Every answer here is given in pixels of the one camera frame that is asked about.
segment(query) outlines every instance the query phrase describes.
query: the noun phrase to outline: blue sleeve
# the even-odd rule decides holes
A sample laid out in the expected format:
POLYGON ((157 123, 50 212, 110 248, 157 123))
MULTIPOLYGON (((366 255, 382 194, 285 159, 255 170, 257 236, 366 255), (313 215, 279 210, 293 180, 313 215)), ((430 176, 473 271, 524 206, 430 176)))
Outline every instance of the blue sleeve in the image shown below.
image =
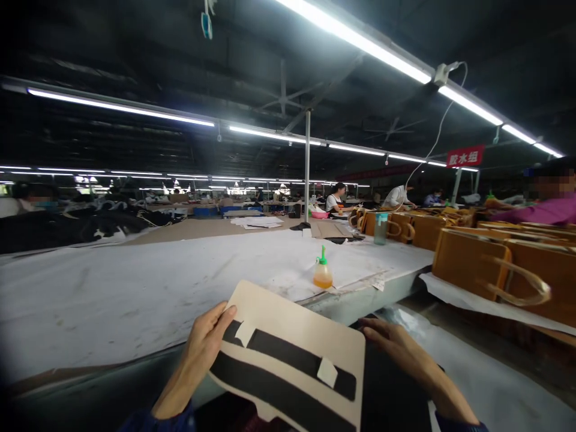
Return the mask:
POLYGON ((196 432, 192 404, 176 417, 166 420, 154 418, 150 411, 141 410, 132 414, 118 432, 196 432))
POLYGON ((438 411, 436 411, 436 420, 438 420, 438 426, 442 432, 489 432, 484 423, 474 426, 467 423, 455 422, 442 417, 438 414, 438 411))

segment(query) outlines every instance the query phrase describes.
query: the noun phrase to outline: red sign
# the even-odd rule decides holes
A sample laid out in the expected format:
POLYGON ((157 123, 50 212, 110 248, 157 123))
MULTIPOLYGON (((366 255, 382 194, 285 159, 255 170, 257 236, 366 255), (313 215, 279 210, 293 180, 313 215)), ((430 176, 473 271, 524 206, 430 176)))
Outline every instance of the red sign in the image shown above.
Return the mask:
POLYGON ((449 151, 446 165, 448 168, 480 165, 484 147, 481 145, 449 151))

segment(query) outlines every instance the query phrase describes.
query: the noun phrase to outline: white tape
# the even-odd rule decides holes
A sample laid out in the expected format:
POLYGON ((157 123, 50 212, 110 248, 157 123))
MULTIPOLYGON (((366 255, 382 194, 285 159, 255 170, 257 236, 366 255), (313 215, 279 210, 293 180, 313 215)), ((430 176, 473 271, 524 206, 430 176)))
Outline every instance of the white tape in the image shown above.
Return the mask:
POLYGON ((328 360, 326 357, 322 357, 322 361, 320 362, 320 367, 318 368, 318 373, 316 376, 322 382, 328 384, 330 388, 334 388, 336 378, 338 377, 338 371, 330 360, 328 360))
POLYGON ((240 327, 236 330, 236 337, 240 339, 244 348, 248 346, 248 342, 250 342, 255 330, 256 328, 246 321, 242 321, 242 324, 240 324, 240 327))

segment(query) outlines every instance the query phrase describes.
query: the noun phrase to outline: fluorescent light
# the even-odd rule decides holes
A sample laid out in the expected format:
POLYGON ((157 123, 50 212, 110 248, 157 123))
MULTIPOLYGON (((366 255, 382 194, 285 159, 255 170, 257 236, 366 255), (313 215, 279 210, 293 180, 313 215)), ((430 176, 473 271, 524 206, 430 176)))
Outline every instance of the fluorescent light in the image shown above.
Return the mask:
POLYGON ((94 107, 98 107, 98 108, 106 108, 106 109, 111 109, 111 110, 115 110, 115 111, 124 111, 124 112, 132 113, 132 114, 140 114, 140 115, 146 115, 146 116, 150 116, 150 117, 158 117, 158 118, 163 118, 163 119, 168 119, 168 120, 176 120, 176 121, 181 121, 181 122, 186 122, 186 123, 194 123, 194 124, 198 124, 198 125, 202 125, 202 126, 214 127, 214 123, 212 123, 212 122, 197 120, 197 119, 193 119, 193 118, 189 118, 189 117, 183 117, 183 116, 179 116, 179 115, 166 114, 166 113, 163 113, 161 111, 154 111, 154 110, 150 110, 150 109, 132 108, 128 105, 121 105, 121 104, 116 104, 116 103, 104 103, 104 102, 100 102, 96 99, 89 99, 89 98, 84 98, 84 97, 71 97, 71 96, 66 96, 64 94, 57 93, 57 92, 37 90, 37 89, 33 89, 33 88, 28 88, 28 93, 30 93, 34 96, 45 97, 48 99, 57 99, 57 100, 77 103, 77 104, 81 104, 81 105, 90 105, 90 106, 94 106, 94 107))
POLYGON ((462 171, 472 171, 472 172, 478 172, 478 170, 474 169, 474 168, 466 168, 466 167, 452 167, 453 169, 458 169, 460 168, 462 171))
POLYGON ((316 6, 311 5, 303 0, 276 0, 297 14, 303 16, 312 24, 317 25, 324 31, 354 45, 356 48, 376 57, 378 60, 392 66, 393 68, 405 73, 416 81, 427 84, 430 82, 430 75, 398 57, 395 53, 387 48, 380 47, 371 40, 356 33, 337 19, 331 17, 316 6))
POLYGON ((168 174, 170 177, 200 177, 200 178, 208 178, 208 176, 203 175, 189 175, 189 174, 168 174))
POLYGON ((76 169, 69 169, 69 168, 38 168, 38 169, 42 170, 42 171, 72 171, 72 172, 88 172, 88 173, 106 172, 106 171, 100 171, 100 170, 76 170, 76 169))
POLYGON ((138 171, 110 171, 114 174, 140 174, 140 175, 162 175, 161 173, 145 173, 145 172, 138 172, 138 171))
POLYGON ((504 126, 502 126, 502 129, 504 129, 506 132, 510 132, 512 135, 520 138, 522 141, 526 141, 528 144, 535 144, 536 143, 535 139, 530 138, 528 135, 523 134, 522 132, 520 132, 515 127, 512 127, 510 125, 504 125, 504 126))
POLYGON ((543 152, 546 152, 548 154, 551 154, 552 156, 556 157, 556 158, 561 158, 564 157, 563 154, 558 153, 556 150, 551 149, 550 147, 546 147, 544 144, 542 143, 536 143, 534 144, 534 147, 536 147, 537 149, 542 150, 543 152))
POLYGON ((170 180, 170 177, 147 177, 147 176, 131 176, 132 178, 149 178, 152 180, 170 180))
POLYGON ((358 153, 366 153, 366 154, 373 154, 376 156, 384 156, 386 152, 383 151, 376 151, 376 150, 364 150, 363 148, 356 148, 356 147, 348 147, 339 144, 330 144, 330 148, 338 149, 338 150, 348 150, 348 151, 355 151, 358 153))
POLYGON ((224 177, 224 176, 212 176, 213 179, 215 178, 223 178, 227 180, 244 180, 244 177, 224 177))
MULTIPOLYGON (((251 134, 251 135, 263 136, 266 138, 279 139, 282 141, 291 141, 291 142, 297 142, 300 144, 306 144, 305 139, 291 137, 288 135, 280 135, 280 134, 274 134, 274 133, 270 133, 270 132, 262 132, 262 131, 254 130, 254 129, 239 128, 236 126, 230 126, 230 130, 234 131, 234 132, 242 132, 242 133, 247 133, 247 134, 251 134)), ((320 143, 318 141, 310 141, 310 145, 322 145, 322 143, 320 143)))
POLYGON ((11 171, 12 174, 24 174, 24 175, 69 175, 69 176, 73 176, 73 174, 64 174, 64 173, 39 173, 39 172, 17 172, 17 171, 11 171))
POLYGON ((482 117, 483 119, 489 121, 490 123, 492 123, 495 126, 500 126, 502 123, 504 123, 501 119, 499 119, 498 117, 490 114, 488 111, 486 111, 484 108, 479 107, 478 105, 476 105, 474 102, 468 100, 466 97, 462 96, 460 93, 458 93, 456 90, 451 89, 448 86, 442 86, 440 87, 440 89, 438 90, 439 93, 442 93, 444 96, 446 96, 449 99, 452 99, 454 102, 456 102, 458 105, 462 105, 464 108, 469 109, 470 111, 472 111, 474 114, 479 115, 480 117, 482 117))
POLYGON ((0 166, 0 168, 6 168, 6 169, 32 169, 30 167, 11 167, 11 166, 0 166))
POLYGON ((388 157, 391 157, 392 159, 402 159, 402 160, 409 160, 412 162, 426 163, 426 161, 424 159, 410 158, 407 156, 398 156, 398 155, 389 154, 388 157))

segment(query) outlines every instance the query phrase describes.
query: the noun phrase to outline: power cord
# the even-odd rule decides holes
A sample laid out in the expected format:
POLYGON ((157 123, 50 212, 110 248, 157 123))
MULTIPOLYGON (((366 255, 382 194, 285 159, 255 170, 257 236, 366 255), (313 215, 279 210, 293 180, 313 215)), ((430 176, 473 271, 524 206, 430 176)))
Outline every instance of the power cord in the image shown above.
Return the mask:
MULTIPOLYGON (((462 87, 464 87, 464 83, 466 83, 466 77, 468 76, 468 63, 466 63, 465 61, 464 62, 458 62, 458 64, 456 65, 456 67, 454 69, 458 68, 460 65, 464 65, 464 79, 462 80, 462 84, 460 84, 460 87, 462 88, 462 87)), ((440 134, 442 133, 442 125, 444 124, 444 119, 446 118, 446 114, 448 114, 448 111, 450 111, 450 108, 452 107, 453 104, 454 104, 454 101, 450 102, 450 105, 448 105, 448 108, 446 108, 446 111, 444 111, 444 115, 442 116, 442 120, 440 120, 440 125, 438 126, 438 135, 436 135, 436 141, 434 141, 434 145, 432 146, 432 148, 430 149, 430 151, 426 155, 425 159, 428 159, 428 157, 434 151, 434 148, 436 148, 436 145, 438 144, 438 141, 440 140, 440 134)), ((414 173, 421 166, 422 166, 422 163, 418 164, 418 166, 416 168, 414 168, 414 171, 412 171, 412 173, 408 177, 408 180, 406 180, 406 184, 404 185, 404 193, 405 193, 406 197, 408 196, 408 192, 406 191, 406 188, 408 187, 408 182, 410 181, 410 179, 412 178, 414 173)), ((402 202, 398 205, 398 207, 396 207, 394 209, 394 211, 392 213, 396 213, 403 205, 404 205, 404 197, 402 199, 402 202)))

